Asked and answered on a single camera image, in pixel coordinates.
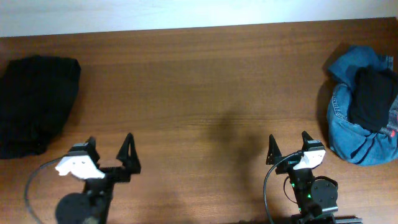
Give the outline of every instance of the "white wall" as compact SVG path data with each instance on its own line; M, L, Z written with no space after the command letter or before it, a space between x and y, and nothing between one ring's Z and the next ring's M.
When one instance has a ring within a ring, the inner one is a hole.
M397 15L398 0L0 0L0 36Z

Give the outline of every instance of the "wooden table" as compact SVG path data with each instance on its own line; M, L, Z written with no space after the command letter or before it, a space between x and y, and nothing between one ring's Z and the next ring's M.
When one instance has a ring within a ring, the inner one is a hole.
M264 221L262 182L268 136L283 154L302 147L300 133L327 142L326 109L334 83L325 68L349 44L397 56L398 22L390 19L303 22L200 29L105 32L0 39L2 68L32 54L77 58L78 98L60 138L35 157L0 161L0 221L33 223L22 198L28 175L97 138L102 166L118 165L128 132L141 175L119 184L108 222L233 223ZM337 215L396 223L398 163L359 167L330 150L315 175L339 183ZM268 185L273 217L298 213ZM58 201L83 182L43 170L32 205L54 223Z

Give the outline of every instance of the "black folded garment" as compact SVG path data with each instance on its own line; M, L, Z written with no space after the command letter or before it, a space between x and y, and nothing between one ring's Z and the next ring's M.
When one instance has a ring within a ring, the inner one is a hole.
M9 62L0 78L0 159L45 152L78 93L76 59L33 56Z
M397 75L389 69L377 72L372 67L360 68L355 82L350 120L374 132L387 127L389 110L398 94Z

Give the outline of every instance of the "cable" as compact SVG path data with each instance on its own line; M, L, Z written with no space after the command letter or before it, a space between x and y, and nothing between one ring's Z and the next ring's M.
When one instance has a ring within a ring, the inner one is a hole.
M268 171L268 173L267 173L267 175L266 175L266 178L264 179L264 185L263 185L263 187L262 187L262 193L263 193L263 195L264 195L264 204L265 204L265 206L266 206L267 216L268 216L269 222L270 222L271 224L274 224L274 221L273 221L273 219L271 218L271 215L270 215L269 209L268 209L268 204L267 204L266 189L267 189L268 177L269 177L269 175L272 173L272 171L273 171L281 162L283 162L283 161L289 159L289 158L292 157L292 156L297 156L297 155L300 155L299 151L289 154L288 156L286 156L285 158L283 158L281 161L279 161L278 163L274 164L274 165L271 167L271 169L269 169L269 171Z
M289 178L290 178L290 177L287 176L286 179L285 179L285 182L284 182L284 192L285 192L285 195L286 195L287 199L289 199L291 202L297 204L297 202L295 202L295 201L293 201L292 199L290 199L290 197L287 196L287 193L286 193L286 188L285 188L285 186L286 186L286 182L287 182L287 180L288 180Z
M62 157L54 159L52 161L46 162L45 164L42 164L39 168L37 168L35 171L33 171L33 173L31 173L31 175L29 176L29 179L27 180L27 183L25 185L25 191L24 191L24 200L25 200L25 207L28 210L28 212L30 213L30 215L32 215L32 218L38 223L38 224L43 224L43 222L38 218L38 216L36 215L36 213L33 211L32 206L30 206L29 203L29 198L28 198L28 191L29 191L29 185L32 182L33 178L39 173L40 170L46 168L49 165L52 165L58 161L60 161L62 159Z

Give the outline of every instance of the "denim jeans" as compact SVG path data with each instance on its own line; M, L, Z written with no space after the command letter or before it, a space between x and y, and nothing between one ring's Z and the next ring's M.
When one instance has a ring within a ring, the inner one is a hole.
M360 67L373 66L375 70L392 70L392 57L376 55L370 47L352 47L330 68L339 84L333 90L327 120L330 149L342 159L361 166L390 162L398 158L398 137L372 133L358 124L349 122L348 110L355 90L355 75Z

